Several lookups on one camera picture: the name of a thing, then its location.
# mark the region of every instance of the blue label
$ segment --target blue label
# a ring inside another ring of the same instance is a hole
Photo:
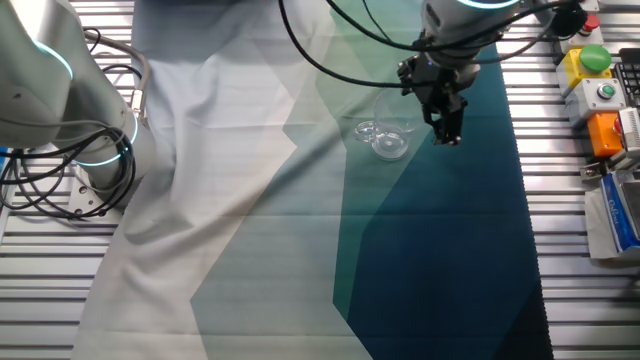
[[[618,251],[622,252],[629,247],[640,245],[640,240],[635,237],[632,225],[622,207],[620,196],[613,181],[613,175],[608,174],[600,180],[600,188],[607,206],[609,224],[614,232]]]

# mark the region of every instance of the teal fabric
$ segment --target teal fabric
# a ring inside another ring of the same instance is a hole
[[[361,239],[348,323],[376,360],[552,358],[499,65],[464,95],[462,143],[424,142]]]

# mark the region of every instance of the glass cup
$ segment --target glass cup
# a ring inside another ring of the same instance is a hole
[[[375,120],[356,126],[356,139],[370,143],[373,151],[388,161],[402,158],[412,134],[426,126],[418,99],[413,94],[402,96],[400,89],[381,93],[374,102],[373,115]]]

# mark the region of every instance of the orange device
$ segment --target orange device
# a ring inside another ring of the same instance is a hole
[[[595,113],[588,121],[589,136],[596,157],[610,157],[622,150],[622,137],[616,131],[618,112]]]

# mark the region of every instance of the robotic arm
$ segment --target robotic arm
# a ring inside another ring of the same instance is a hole
[[[140,180],[155,158],[153,136],[91,57],[73,7],[0,0],[0,146],[65,148],[100,130],[96,122],[128,137]],[[100,137],[76,161],[106,189],[122,171],[119,156],[114,140]]]
[[[548,0],[528,0],[525,6],[538,7]],[[499,25],[518,10],[519,0],[425,0],[422,5],[423,31],[416,42],[425,46],[438,46],[460,42],[470,35]],[[587,14],[579,2],[556,10],[535,13],[540,23],[553,36],[577,33]],[[398,76],[410,84],[433,82],[429,87],[408,87],[403,95],[413,92],[422,104],[424,120],[434,129],[436,144],[457,145],[461,138],[462,120],[467,101],[460,91],[473,85],[480,64],[480,51],[499,40],[505,27],[455,48],[422,52],[400,63]],[[439,120],[433,120],[438,114]]]

